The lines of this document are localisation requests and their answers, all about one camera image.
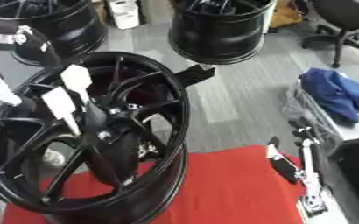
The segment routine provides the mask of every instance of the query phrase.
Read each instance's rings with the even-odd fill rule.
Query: chair base
[[[346,30],[337,31],[332,27],[319,24],[317,26],[316,33],[318,35],[304,38],[302,40],[302,48],[307,49],[309,44],[314,41],[324,41],[330,42],[334,44],[335,55],[334,55],[334,63],[332,64],[333,68],[340,67],[341,60],[341,49],[345,46],[352,46],[356,49],[359,49],[359,32],[348,32]]]

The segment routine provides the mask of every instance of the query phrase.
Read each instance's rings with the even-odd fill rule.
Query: chair wheel
[[[335,62],[334,64],[332,64],[332,68],[338,68],[341,66],[341,63],[339,62]]]

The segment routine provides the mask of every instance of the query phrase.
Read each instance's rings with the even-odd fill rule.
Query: bolt
[[[111,138],[111,133],[108,132],[107,130],[103,130],[98,133],[98,137],[99,137],[99,139],[101,139],[103,141],[109,141]]]
[[[41,47],[40,47],[40,51],[45,52],[47,51],[47,48],[49,47],[49,45],[47,43],[44,43]]]
[[[24,34],[16,34],[15,36],[13,36],[13,38],[15,39],[15,42],[19,45],[22,45],[27,42],[27,37]]]
[[[121,109],[119,109],[119,108],[111,108],[111,109],[109,110],[109,113],[110,113],[111,115],[115,115],[115,114],[117,114],[117,113],[119,113],[119,112],[121,112]]]
[[[42,202],[43,202],[43,203],[49,203],[49,202],[50,202],[50,198],[49,198],[49,197],[43,197],[43,198],[42,198]]]

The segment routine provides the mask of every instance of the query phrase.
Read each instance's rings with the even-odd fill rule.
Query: white plastic part
[[[63,87],[57,87],[48,93],[42,95],[43,101],[52,111],[57,119],[64,119],[69,129],[75,136],[81,134],[79,125],[74,120],[72,113],[76,110],[74,102]]]
[[[89,101],[87,88],[92,84],[91,75],[86,67],[71,65],[61,74],[65,86],[78,93],[84,105]]]
[[[22,103],[22,99],[18,95],[14,94],[3,80],[0,80],[0,102],[5,102],[13,107],[16,107]]]
[[[109,8],[118,29],[130,29],[140,25],[138,6],[134,0],[109,1]]]

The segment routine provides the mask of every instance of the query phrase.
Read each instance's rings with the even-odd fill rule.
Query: wheel spoke
[[[36,132],[32,137],[30,137],[15,153],[15,155],[8,159],[1,167],[0,173],[6,172],[16,172],[18,166],[21,165],[23,160],[31,154],[34,149],[37,149],[39,146],[44,144],[49,144],[51,142],[50,139],[47,139],[49,134],[53,131],[53,129],[62,125],[62,122],[52,122],[48,124],[44,124],[38,132]]]
[[[20,13],[22,13],[22,10],[25,7],[25,2],[26,2],[25,0],[20,1],[20,4],[18,6],[18,10],[16,11],[16,15],[15,15],[14,18],[19,18],[20,17]]]
[[[30,84],[28,88],[37,96],[45,94],[46,92],[55,89],[55,86],[45,84]]]
[[[6,117],[0,119],[0,123],[36,123],[40,125],[44,125],[44,121],[38,118],[29,118],[29,117]]]
[[[162,143],[162,141],[155,136],[155,134],[145,127],[139,120],[132,118],[131,127],[133,131],[139,134],[143,140],[151,142],[159,151],[160,154],[165,154],[167,152],[167,146]]]
[[[108,88],[108,95],[113,91],[120,82],[120,72],[121,72],[121,64],[123,63],[123,57],[120,56],[116,60],[116,67],[114,68],[113,72],[113,80],[111,81],[109,88]]]
[[[135,116],[138,116],[141,119],[145,119],[149,116],[153,116],[159,113],[163,113],[162,116],[166,117],[165,112],[170,111],[175,113],[178,109],[180,109],[180,100],[171,100],[154,103],[151,105],[144,106],[142,108],[137,108],[132,112]]]
[[[103,167],[103,169],[109,173],[110,182],[113,187],[121,189],[123,187],[123,184],[121,183],[119,177],[116,175],[116,172],[114,171],[108,159],[106,159],[106,157],[104,157],[101,152],[96,149],[96,147],[92,146],[89,149],[91,151],[92,157],[95,158],[95,160],[99,162],[100,166]]]
[[[74,171],[84,162],[85,160],[85,150],[81,147],[78,147],[74,154],[69,158],[67,163],[57,175],[53,178],[50,185],[46,188],[42,201],[50,201],[53,197],[59,197],[62,191],[62,187],[69,177],[74,173]]]
[[[119,97],[126,97],[131,90],[142,86],[148,81],[155,80],[160,74],[161,72],[148,73],[123,81],[114,91],[108,94],[106,105],[112,102],[113,99],[116,101]]]

